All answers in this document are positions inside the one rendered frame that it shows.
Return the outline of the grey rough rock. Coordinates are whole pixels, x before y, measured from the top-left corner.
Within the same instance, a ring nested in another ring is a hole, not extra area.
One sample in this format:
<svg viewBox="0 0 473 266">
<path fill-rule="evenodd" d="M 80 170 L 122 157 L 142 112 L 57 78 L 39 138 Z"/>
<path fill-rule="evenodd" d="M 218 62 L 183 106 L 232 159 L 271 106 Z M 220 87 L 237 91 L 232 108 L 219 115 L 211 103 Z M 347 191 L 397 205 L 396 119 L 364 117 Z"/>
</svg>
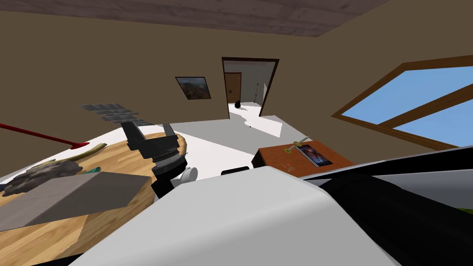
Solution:
<svg viewBox="0 0 473 266">
<path fill-rule="evenodd" d="M 56 161 L 42 166 L 34 167 L 14 177 L 5 185 L 3 196 L 26 193 L 48 180 L 72 176 L 82 171 L 83 168 L 75 161 Z"/>
</svg>

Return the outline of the red long-handled tool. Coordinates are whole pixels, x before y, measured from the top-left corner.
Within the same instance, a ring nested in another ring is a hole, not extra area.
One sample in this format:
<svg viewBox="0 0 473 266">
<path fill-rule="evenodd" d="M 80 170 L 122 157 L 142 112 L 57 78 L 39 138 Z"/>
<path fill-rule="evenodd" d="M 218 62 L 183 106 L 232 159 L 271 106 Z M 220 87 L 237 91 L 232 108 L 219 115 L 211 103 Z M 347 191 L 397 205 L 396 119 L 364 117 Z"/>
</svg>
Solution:
<svg viewBox="0 0 473 266">
<path fill-rule="evenodd" d="M 6 129 L 6 130 L 10 130 L 10 131 L 14 131 L 14 132 L 18 132 L 18 133 L 23 133 L 23 134 L 31 135 L 31 136 L 35 136 L 35 137 L 40 137 L 40 138 L 42 138 L 42 139 L 48 139 L 48 140 L 60 142 L 60 143 L 63 143 L 63 144 L 67 144 L 67 145 L 70 145 L 70 146 L 71 146 L 71 148 L 70 148 L 71 150 L 78 149 L 78 148 L 81 148 L 81 147 L 84 147 L 84 146 L 90 144 L 89 142 L 72 142 L 72 141 L 68 141 L 68 140 L 64 140 L 64 139 L 60 139 L 60 138 L 48 136 L 48 135 L 45 135 L 45 134 L 41 134 L 41 133 L 36 133 L 36 132 L 33 132 L 33 131 L 25 130 L 25 129 L 22 129 L 22 128 L 9 126 L 9 125 L 2 124 L 2 123 L 0 123 L 0 128 Z"/>
</svg>

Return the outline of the grey tiled panel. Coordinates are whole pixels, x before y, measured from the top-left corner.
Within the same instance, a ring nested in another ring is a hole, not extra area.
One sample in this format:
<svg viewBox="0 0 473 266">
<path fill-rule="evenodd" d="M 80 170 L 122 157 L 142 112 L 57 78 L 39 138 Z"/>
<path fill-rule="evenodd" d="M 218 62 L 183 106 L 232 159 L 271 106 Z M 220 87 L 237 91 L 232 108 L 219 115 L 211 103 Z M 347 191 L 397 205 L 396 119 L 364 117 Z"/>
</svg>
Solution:
<svg viewBox="0 0 473 266">
<path fill-rule="evenodd" d="M 137 118 L 138 112 L 131 111 L 123 106 L 113 104 L 98 104 L 98 105 L 79 105 L 79 107 L 94 112 L 99 115 L 103 121 L 110 121 L 114 124 L 121 124 L 123 122 L 133 122 L 137 126 L 151 126 L 154 125 L 148 121 Z"/>
</svg>

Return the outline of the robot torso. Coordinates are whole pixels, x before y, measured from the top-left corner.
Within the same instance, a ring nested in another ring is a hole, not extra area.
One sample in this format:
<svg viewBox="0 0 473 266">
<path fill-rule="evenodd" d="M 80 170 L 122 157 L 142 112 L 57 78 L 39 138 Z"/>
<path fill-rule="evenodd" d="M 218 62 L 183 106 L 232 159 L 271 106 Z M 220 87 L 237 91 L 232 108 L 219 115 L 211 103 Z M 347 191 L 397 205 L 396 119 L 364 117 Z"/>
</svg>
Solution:
<svg viewBox="0 0 473 266">
<path fill-rule="evenodd" d="M 182 184 L 70 266 L 400 266 L 326 191 L 272 167 Z"/>
</svg>

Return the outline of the yellow and white stick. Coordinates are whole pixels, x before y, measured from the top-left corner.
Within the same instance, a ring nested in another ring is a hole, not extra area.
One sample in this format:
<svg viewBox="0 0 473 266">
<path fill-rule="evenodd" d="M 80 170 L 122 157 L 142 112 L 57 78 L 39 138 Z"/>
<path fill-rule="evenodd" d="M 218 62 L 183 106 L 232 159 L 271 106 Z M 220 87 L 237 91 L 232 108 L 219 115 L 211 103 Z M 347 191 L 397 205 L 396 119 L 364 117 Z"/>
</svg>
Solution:
<svg viewBox="0 0 473 266">
<path fill-rule="evenodd" d="M 294 148 L 296 148 L 296 147 L 301 147 L 301 146 L 302 146 L 302 142 L 304 142 L 304 141 L 307 140 L 308 138 L 309 138 L 309 136 L 306 136 L 306 137 L 302 138 L 302 139 L 299 140 L 299 141 L 294 141 L 294 142 L 293 142 L 293 145 L 290 146 L 289 148 L 285 148 L 284 151 L 285 151 L 286 153 L 291 154 L 292 149 L 294 149 Z"/>
</svg>

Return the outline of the brown side table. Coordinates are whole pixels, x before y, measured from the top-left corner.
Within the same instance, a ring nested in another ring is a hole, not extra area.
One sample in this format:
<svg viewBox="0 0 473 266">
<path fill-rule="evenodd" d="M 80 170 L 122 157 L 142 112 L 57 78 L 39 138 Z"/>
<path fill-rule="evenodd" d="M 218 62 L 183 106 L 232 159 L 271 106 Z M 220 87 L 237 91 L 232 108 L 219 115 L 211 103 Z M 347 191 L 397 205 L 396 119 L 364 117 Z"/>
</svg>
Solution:
<svg viewBox="0 0 473 266">
<path fill-rule="evenodd" d="M 317 167 L 296 148 L 292 149 L 291 153 L 285 152 L 284 149 L 290 148 L 292 144 L 260 148 L 254 155 L 251 163 L 254 168 L 271 166 L 299 178 L 354 165 L 350 160 L 319 141 L 306 141 L 302 144 L 310 145 L 331 161 L 332 164 Z"/>
</svg>

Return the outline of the dark picture book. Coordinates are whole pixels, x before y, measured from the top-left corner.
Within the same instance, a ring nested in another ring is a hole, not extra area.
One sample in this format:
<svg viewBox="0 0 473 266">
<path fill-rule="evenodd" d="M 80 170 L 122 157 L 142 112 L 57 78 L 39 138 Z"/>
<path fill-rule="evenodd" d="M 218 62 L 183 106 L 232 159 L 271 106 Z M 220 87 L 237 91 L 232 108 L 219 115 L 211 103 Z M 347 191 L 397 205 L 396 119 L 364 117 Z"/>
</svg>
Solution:
<svg viewBox="0 0 473 266">
<path fill-rule="evenodd" d="M 333 164 L 332 161 L 327 159 L 321 153 L 319 153 L 316 149 L 314 149 L 310 145 L 301 145 L 296 147 L 298 151 L 300 151 L 306 158 L 308 158 L 311 163 L 313 163 L 316 167 L 322 167 Z"/>
</svg>

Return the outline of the olive curved branch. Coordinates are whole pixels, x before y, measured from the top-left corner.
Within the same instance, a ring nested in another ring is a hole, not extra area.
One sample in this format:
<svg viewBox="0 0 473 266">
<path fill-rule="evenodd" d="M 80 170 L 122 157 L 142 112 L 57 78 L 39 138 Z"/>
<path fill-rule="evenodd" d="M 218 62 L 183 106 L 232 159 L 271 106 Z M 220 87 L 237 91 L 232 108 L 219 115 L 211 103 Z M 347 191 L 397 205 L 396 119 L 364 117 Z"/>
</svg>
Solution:
<svg viewBox="0 0 473 266">
<path fill-rule="evenodd" d="M 100 150 L 102 150 L 103 148 L 105 148 L 107 146 L 107 144 L 105 143 L 100 143 L 98 145 L 96 145 L 94 148 L 90 149 L 89 151 L 86 151 L 86 152 L 83 152 L 81 154 L 78 154 L 78 155 L 75 155 L 75 156 L 72 156 L 72 157 L 68 157 L 68 158 L 64 158 L 64 159 L 61 159 L 61 160 L 58 160 L 56 161 L 55 159 L 53 160 L 50 160 L 50 161 L 45 161 L 41 164 L 38 164 L 38 165 L 35 165 L 33 166 L 32 168 L 35 168 L 35 167 L 40 167 L 40 166 L 43 166 L 43 165 L 46 165 L 46 164 L 50 164 L 50 163 L 58 163 L 60 161 L 78 161 L 80 159 L 83 159 L 85 157 L 88 157 L 92 154 L 95 154 L 97 152 L 99 152 Z"/>
</svg>

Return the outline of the brown wooden door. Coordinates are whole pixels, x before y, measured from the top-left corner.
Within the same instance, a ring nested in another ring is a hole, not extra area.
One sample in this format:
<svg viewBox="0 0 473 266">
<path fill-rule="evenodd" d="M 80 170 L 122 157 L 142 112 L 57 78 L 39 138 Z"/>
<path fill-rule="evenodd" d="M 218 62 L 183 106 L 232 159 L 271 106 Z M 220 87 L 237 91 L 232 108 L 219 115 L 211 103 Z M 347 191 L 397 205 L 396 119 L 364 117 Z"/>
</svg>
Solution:
<svg viewBox="0 0 473 266">
<path fill-rule="evenodd" d="M 236 103 L 241 100 L 241 72 L 225 72 L 225 91 L 228 103 Z"/>
</svg>

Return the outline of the round wooden table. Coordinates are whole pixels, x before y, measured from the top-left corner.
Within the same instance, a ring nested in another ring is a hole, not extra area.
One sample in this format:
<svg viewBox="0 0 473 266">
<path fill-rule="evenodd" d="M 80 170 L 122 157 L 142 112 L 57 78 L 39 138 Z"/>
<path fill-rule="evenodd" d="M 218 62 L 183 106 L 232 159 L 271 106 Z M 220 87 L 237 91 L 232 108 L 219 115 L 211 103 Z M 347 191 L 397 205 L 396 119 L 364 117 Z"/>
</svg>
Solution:
<svg viewBox="0 0 473 266">
<path fill-rule="evenodd" d="M 126 207 L 0 232 L 0 266 L 32 266 L 84 253 L 153 204 L 152 160 L 129 150 L 126 141 L 107 146 L 79 165 L 150 180 Z"/>
</svg>

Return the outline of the framed landscape picture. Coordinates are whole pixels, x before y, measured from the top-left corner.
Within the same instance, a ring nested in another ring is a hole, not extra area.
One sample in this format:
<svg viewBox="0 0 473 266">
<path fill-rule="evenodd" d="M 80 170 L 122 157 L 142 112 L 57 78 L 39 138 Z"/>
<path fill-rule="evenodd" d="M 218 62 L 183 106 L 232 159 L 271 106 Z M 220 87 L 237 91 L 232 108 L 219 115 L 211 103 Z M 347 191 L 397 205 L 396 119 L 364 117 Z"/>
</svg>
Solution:
<svg viewBox="0 0 473 266">
<path fill-rule="evenodd" d="M 188 100 L 211 99 L 205 77 L 175 77 Z"/>
</svg>

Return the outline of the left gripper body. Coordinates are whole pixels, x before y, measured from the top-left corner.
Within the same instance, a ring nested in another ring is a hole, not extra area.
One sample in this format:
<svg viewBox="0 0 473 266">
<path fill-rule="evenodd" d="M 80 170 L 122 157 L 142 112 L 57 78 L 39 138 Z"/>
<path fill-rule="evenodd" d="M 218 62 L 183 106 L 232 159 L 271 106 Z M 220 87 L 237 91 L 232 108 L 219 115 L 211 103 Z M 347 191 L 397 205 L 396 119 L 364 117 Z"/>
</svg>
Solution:
<svg viewBox="0 0 473 266">
<path fill-rule="evenodd" d="M 164 136 L 152 139 L 131 139 L 127 143 L 131 151 L 138 150 L 144 159 L 164 160 L 179 153 L 178 136 Z"/>
</svg>

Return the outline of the wood-framed window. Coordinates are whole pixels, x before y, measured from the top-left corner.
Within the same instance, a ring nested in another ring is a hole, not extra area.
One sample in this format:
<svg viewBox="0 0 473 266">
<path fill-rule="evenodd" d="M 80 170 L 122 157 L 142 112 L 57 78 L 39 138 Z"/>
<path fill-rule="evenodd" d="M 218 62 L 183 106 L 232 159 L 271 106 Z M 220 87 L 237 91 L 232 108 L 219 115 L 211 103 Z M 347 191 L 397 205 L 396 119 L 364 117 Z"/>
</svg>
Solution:
<svg viewBox="0 0 473 266">
<path fill-rule="evenodd" d="M 417 145 L 473 145 L 473 55 L 405 62 L 333 117 Z"/>
</svg>

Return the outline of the grey flat box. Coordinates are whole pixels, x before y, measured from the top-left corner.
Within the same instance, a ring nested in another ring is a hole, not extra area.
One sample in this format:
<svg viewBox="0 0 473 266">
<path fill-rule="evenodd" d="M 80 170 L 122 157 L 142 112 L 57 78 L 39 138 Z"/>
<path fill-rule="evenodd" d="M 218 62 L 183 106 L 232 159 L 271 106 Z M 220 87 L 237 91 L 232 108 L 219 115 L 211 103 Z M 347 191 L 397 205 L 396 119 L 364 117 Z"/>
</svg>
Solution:
<svg viewBox="0 0 473 266">
<path fill-rule="evenodd" d="M 126 207 L 150 179 L 96 172 L 48 180 L 0 206 L 0 232 Z"/>
</svg>

